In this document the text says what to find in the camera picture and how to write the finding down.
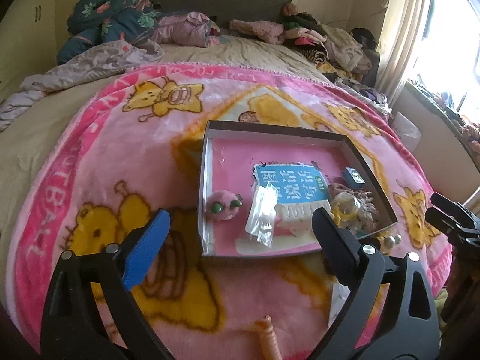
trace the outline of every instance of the open box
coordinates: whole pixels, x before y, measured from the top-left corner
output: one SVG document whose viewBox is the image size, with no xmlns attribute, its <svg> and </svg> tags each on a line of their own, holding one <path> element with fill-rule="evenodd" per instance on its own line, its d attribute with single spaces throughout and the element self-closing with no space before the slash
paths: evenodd
<svg viewBox="0 0 480 360">
<path fill-rule="evenodd" d="M 368 163 L 352 141 L 332 132 L 256 123 L 209 121 L 203 142 L 198 228 L 203 254 L 224 257 L 258 257 L 300 254 L 320 249 L 313 233 L 295 237 L 275 228 L 272 247 L 250 240 L 245 225 L 257 183 L 258 164 L 308 164 L 321 171 L 328 183 L 345 183 L 342 171 L 355 168 L 371 191 L 379 213 L 378 233 L 397 222 L 394 210 Z M 207 198 L 213 191 L 239 193 L 243 206 L 228 221 L 206 217 Z"/>
</svg>

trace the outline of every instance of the curtain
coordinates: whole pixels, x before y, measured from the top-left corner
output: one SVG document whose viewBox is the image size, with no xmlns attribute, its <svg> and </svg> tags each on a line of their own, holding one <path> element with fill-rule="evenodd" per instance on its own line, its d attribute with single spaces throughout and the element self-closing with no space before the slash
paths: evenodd
<svg viewBox="0 0 480 360">
<path fill-rule="evenodd" d="M 405 85 L 405 73 L 415 62 L 430 0 L 390 0 L 377 51 L 380 66 L 375 88 L 394 104 Z"/>
</svg>

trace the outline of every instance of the bed sheet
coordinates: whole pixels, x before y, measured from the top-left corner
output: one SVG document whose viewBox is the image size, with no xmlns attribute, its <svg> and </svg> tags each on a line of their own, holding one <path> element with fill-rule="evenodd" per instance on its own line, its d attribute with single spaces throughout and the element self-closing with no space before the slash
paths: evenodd
<svg viewBox="0 0 480 360">
<path fill-rule="evenodd" d="M 227 37 L 229 43 L 208 48 L 162 44 L 162 62 L 202 62 L 262 68 L 315 81 L 328 80 L 303 56 L 279 45 Z M 11 232 L 35 176 L 61 133 L 112 76 L 52 94 L 31 107 L 0 133 L 0 302 L 5 304 L 5 265 Z"/>
</svg>

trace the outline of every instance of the blue book cover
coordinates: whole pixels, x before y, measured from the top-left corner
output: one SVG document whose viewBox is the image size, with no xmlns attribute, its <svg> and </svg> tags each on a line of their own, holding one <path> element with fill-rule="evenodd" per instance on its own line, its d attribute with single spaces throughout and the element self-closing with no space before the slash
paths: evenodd
<svg viewBox="0 0 480 360">
<path fill-rule="evenodd" d="M 329 200 L 328 185 L 323 174 L 312 165 L 256 164 L 258 184 L 270 183 L 277 189 L 278 203 L 308 203 Z"/>
</svg>

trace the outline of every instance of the screw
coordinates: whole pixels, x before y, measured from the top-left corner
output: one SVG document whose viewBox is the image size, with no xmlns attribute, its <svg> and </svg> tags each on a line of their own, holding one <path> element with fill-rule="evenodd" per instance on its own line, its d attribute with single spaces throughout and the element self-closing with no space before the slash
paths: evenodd
<svg viewBox="0 0 480 360">
<path fill-rule="evenodd" d="M 117 253 L 119 251 L 119 249 L 120 249 L 120 247 L 118 246 L 118 244 L 113 243 L 113 244 L 107 245 L 106 248 L 105 248 L 105 251 L 108 254 L 114 254 L 114 253 Z"/>
<path fill-rule="evenodd" d="M 375 247 L 372 245 L 363 245 L 362 250 L 367 254 L 375 254 Z"/>
<path fill-rule="evenodd" d="M 73 255 L 74 255 L 74 253 L 71 250 L 66 250 L 61 254 L 61 259 L 62 260 L 68 260 Z"/>
<path fill-rule="evenodd" d="M 418 254 L 416 254 L 414 251 L 411 251 L 409 253 L 409 259 L 411 259 L 411 261 L 419 261 L 420 260 L 420 256 Z"/>
</svg>

